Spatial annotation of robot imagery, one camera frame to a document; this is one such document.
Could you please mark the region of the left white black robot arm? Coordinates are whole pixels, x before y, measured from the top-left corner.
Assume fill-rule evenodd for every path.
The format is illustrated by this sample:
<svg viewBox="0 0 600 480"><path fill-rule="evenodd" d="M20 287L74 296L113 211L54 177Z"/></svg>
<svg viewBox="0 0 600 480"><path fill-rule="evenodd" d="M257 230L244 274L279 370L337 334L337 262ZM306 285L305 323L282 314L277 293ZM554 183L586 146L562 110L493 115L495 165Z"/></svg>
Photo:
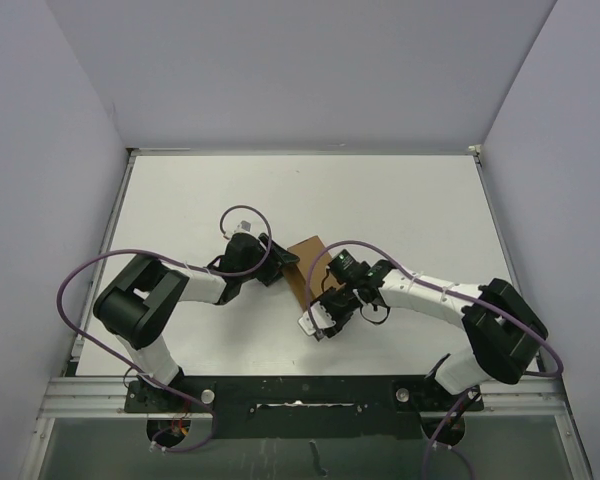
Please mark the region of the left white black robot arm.
<svg viewBox="0 0 600 480"><path fill-rule="evenodd" d="M262 233L235 233L223 254L206 267L171 268L164 260L138 253L97 297L93 315L121 342L150 383L149 401L162 411L183 398L183 377L162 333L180 302L221 306L232 301L244 283L268 287L299 257Z"/></svg>

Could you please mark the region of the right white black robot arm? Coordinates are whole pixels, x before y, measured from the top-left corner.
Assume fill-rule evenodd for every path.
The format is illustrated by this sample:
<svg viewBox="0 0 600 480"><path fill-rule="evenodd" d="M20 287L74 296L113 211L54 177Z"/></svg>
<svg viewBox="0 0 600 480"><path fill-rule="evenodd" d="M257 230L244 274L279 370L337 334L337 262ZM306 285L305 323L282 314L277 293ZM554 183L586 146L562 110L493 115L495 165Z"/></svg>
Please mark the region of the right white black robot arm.
<svg viewBox="0 0 600 480"><path fill-rule="evenodd" d="M460 394L488 380L515 385L526 374L548 330L507 281L462 284L397 267L381 259L357 261L342 250L327 265L340 284L312 300L298 320L318 340L339 333L355 312L403 309L442 320L462 330L469 346L445 354L427 375L426 400L444 409Z"/></svg>

